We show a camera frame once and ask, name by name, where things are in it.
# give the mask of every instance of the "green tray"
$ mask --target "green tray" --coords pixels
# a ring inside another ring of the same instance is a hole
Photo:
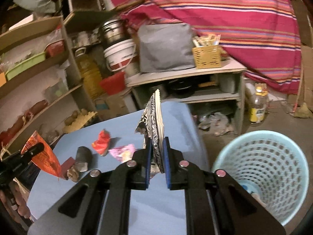
[[[19,75],[23,71],[29,69],[30,67],[44,61],[46,59],[45,52],[39,53],[37,55],[32,56],[31,58],[26,59],[23,62],[20,62],[18,65],[16,65],[13,69],[7,71],[5,76],[7,77],[7,80],[12,79],[13,77]]]

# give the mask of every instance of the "metal screw head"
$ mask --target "metal screw head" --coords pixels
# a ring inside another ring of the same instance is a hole
[[[135,167],[137,165],[135,160],[129,160],[126,164],[128,167]]]
[[[226,176],[226,172],[223,169],[218,169],[215,173],[218,177],[225,177]]]
[[[90,174],[90,176],[91,177],[97,177],[97,176],[99,176],[100,175],[100,171],[98,170],[98,169],[94,169],[94,170],[92,170],[89,174]]]
[[[180,167],[187,167],[189,165],[189,162],[186,160],[182,160],[179,162]]]

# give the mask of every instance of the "plastic bottle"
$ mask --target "plastic bottle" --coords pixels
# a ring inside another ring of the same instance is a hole
[[[255,89],[255,94],[251,99],[249,120],[252,125],[258,126],[264,120],[267,103],[267,91],[263,90],[262,87],[257,86]]]
[[[97,63],[86,54],[86,48],[79,48],[75,52],[75,61],[77,63],[84,86],[92,99],[103,94],[100,87],[102,80]]]

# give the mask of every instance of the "light blue laundry basket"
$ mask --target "light blue laundry basket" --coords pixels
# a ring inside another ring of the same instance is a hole
[[[260,195],[283,226],[300,209],[309,187],[309,167],[299,146],[272,131],[249,132],[223,148],[212,171],[224,169],[248,192]]]

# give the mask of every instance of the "gray bag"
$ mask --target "gray bag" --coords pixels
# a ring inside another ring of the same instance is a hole
[[[195,67],[193,32],[189,24],[143,25],[140,40],[140,71],[178,71]]]

